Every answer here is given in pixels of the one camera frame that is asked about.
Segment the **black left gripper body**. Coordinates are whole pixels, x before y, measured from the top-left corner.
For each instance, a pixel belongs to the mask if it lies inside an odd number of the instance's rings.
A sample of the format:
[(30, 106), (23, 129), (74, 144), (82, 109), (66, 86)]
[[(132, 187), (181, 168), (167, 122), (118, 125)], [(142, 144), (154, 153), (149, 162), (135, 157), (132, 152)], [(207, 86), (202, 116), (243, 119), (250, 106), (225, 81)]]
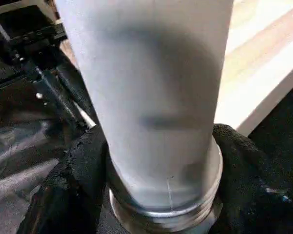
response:
[(65, 39), (62, 24), (54, 23), (37, 5), (0, 13), (0, 59), (7, 65)]

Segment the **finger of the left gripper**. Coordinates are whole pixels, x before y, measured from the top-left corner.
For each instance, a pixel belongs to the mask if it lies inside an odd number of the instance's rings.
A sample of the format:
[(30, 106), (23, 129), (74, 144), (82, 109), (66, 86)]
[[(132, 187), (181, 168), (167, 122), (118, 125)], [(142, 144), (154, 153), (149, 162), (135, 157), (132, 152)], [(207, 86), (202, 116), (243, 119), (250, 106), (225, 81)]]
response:
[(79, 131), (86, 131), (96, 125), (92, 118), (70, 98), (54, 74), (50, 71), (42, 71), (39, 67), (34, 68), (34, 74), (36, 98), (43, 99), (46, 105), (50, 104), (63, 120)]

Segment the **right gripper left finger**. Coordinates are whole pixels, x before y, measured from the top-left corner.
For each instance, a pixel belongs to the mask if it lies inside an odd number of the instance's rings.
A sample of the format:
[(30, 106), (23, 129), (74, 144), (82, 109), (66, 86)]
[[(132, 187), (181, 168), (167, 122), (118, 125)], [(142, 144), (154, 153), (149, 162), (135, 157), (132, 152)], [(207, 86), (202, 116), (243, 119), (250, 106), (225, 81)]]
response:
[(33, 195), (19, 234), (94, 234), (106, 185), (108, 145), (99, 125), (75, 139)]

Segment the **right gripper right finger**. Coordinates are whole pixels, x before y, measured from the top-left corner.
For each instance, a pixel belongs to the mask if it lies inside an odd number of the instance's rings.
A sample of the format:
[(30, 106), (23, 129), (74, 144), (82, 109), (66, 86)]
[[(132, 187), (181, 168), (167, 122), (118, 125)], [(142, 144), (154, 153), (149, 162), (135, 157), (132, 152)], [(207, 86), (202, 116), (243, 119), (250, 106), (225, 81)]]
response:
[(293, 193), (281, 171), (232, 127), (215, 124), (213, 136), (223, 155), (223, 208), (210, 233), (293, 234)]

